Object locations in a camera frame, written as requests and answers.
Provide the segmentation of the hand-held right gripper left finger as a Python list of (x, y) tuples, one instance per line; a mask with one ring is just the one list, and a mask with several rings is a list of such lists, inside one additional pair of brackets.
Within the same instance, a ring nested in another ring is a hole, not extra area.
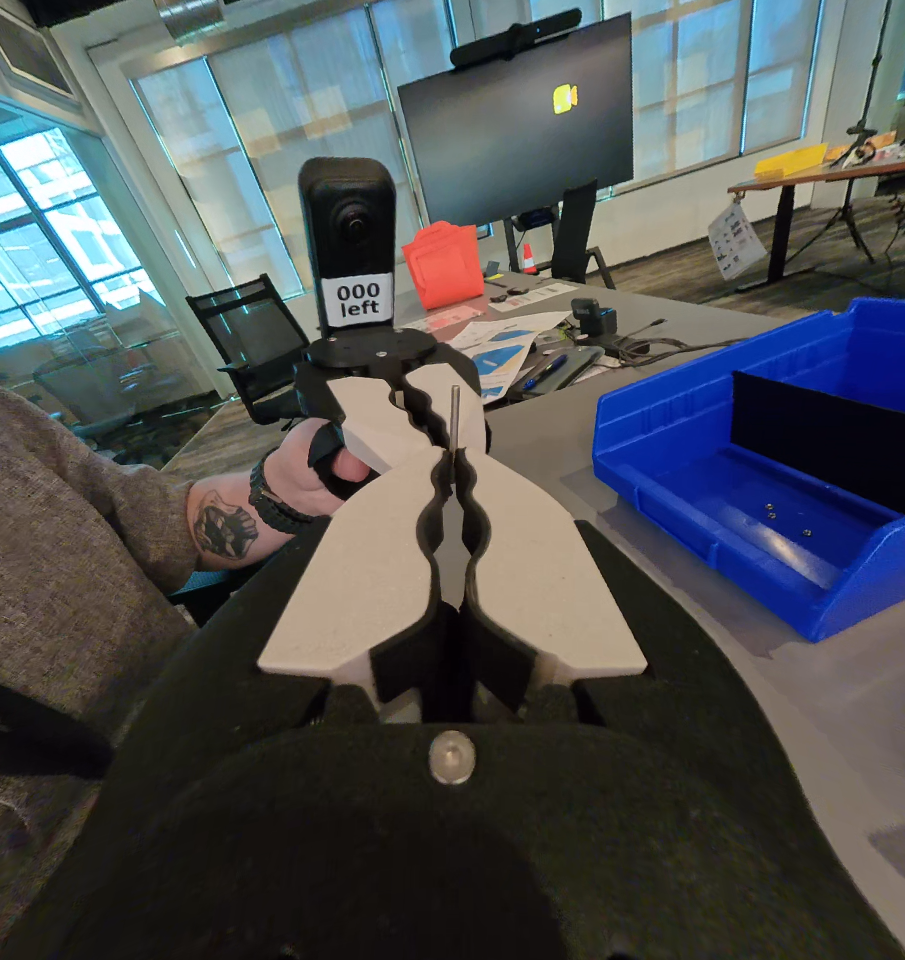
[(328, 522), (257, 660), (268, 675), (360, 688), (385, 722), (442, 704), (455, 622), (435, 553), (450, 453), (429, 448), (364, 486)]

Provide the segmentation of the blue plastic bin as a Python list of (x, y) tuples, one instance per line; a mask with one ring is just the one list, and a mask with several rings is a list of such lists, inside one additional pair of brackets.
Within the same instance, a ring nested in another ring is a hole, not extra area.
[(904, 601), (905, 514), (735, 445), (736, 371), (905, 413), (905, 299), (857, 298), (608, 392), (591, 449), (597, 479), (809, 642)]

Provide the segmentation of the person's left hand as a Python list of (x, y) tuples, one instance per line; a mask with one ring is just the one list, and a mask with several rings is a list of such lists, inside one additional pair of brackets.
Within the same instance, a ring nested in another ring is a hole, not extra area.
[(263, 467), (271, 492), (287, 507), (309, 517), (329, 517), (344, 503), (308, 463), (315, 435), (329, 424), (328, 420), (315, 417), (299, 422), (286, 432)]

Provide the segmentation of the paper with blue graphics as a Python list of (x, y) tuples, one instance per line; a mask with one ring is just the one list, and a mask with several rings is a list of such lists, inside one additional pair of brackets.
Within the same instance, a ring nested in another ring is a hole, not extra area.
[(518, 377), (536, 337), (569, 315), (548, 311), (518, 318), (469, 323), (448, 344), (469, 358), (479, 374), (483, 405), (500, 401)]

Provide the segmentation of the pink paper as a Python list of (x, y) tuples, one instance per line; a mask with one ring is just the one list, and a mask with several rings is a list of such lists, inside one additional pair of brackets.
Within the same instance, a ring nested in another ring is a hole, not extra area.
[(438, 330), (445, 330), (455, 325), (470, 322), (478, 316), (482, 316), (481, 311), (466, 304), (459, 304), (435, 311), (424, 318), (414, 320), (408, 325), (408, 328), (435, 335)]

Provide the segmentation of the black wristwatch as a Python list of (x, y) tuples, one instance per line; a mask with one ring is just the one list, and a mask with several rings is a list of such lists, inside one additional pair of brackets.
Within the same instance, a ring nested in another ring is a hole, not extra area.
[(296, 510), (279, 498), (268, 485), (265, 473), (267, 458), (277, 447), (264, 454), (250, 472), (249, 503), (266, 526), (281, 534), (298, 536), (326, 514), (307, 514)]

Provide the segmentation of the dark grey notebook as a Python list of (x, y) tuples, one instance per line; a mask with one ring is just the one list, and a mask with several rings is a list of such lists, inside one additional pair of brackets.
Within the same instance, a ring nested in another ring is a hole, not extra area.
[[(557, 370), (551, 376), (542, 380), (542, 382), (534, 387), (533, 390), (522, 392), (520, 390), (520, 386), (529, 375), (529, 370), (543, 361), (546, 356), (550, 356), (551, 354), (555, 355), (557, 353), (568, 353), (566, 365)], [(520, 397), (521, 399), (542, 397), (550, 393), (561, 391), (567, 386), (573, 384), (582, 374), (586, 373), (593, 366), (595, 366), (599, 359), (603, 357), (603, 355), (604, 352), (600, 347), (591, 345), (562, 346), (553, 349), (550, 352), (544, 352), (542, 357), (533, 366), (523, 371), (517, 377), (510, 390), (514, 395)]]

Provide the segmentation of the black mesh office chair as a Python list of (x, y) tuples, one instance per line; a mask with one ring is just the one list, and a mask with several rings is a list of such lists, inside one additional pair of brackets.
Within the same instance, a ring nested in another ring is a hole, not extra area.
[(250, 419), (261, 426), (302, 420), (294, 366), (309, 341), (268, 274), (185, 300)]

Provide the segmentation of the black charger box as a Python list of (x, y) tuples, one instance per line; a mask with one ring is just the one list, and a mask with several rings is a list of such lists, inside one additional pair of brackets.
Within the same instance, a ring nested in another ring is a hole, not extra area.
[(603, 307), (595, 298), (575, 297), (570, 302), (577, 337), (599, 338), (618, 334), (618, 315), (614, 307)]

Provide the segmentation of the large black monitor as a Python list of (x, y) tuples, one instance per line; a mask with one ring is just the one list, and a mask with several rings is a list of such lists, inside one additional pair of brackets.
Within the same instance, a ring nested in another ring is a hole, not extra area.
[(634, 177), (629, 13), (398, 88), (429, 222), (484, 226)]

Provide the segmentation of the black webcam bar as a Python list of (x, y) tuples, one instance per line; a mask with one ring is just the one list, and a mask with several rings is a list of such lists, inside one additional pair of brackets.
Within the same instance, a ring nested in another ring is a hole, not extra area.
[(513, 23), (507, 30), (453, 48), (449, 62), (463, 71), (494, 61), (509, 62), (518, 54), (556, 42), (579, 29), (582, 10), (573, 7), (530, 23)]

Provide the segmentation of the black bin divider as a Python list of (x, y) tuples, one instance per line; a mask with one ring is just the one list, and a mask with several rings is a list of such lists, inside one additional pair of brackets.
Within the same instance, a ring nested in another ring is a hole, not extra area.
[(731, 442), (905, 515), (905, 412), (732, 374)]

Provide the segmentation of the hanging printed sheet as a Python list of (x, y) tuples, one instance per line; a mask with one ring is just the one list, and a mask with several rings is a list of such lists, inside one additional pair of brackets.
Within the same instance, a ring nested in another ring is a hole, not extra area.
[(736, 198), (710, 223), (707, 238), (725, 282), (734, 281), (768, 256), (742, 203)]

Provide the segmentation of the yellow folder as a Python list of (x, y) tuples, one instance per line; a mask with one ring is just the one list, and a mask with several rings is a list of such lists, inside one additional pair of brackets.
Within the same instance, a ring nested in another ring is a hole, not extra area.
[(757, 181), (782, 180), (803, 171), (817, 169), (829, 152), (827, 143), (777, 153), (758, 161), (753, 177)]

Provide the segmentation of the person's grey sweater torso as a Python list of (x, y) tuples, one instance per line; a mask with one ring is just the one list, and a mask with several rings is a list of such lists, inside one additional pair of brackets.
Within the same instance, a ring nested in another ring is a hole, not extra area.
[[(0, 703), (79, 746), (116, 748), (190, 628), (167, 596), (195, 569), (180, 525), (119, 522), (0, 541)], [(0, 942), (71, 846), (95, 784), (71, 774), (0, 773)]]

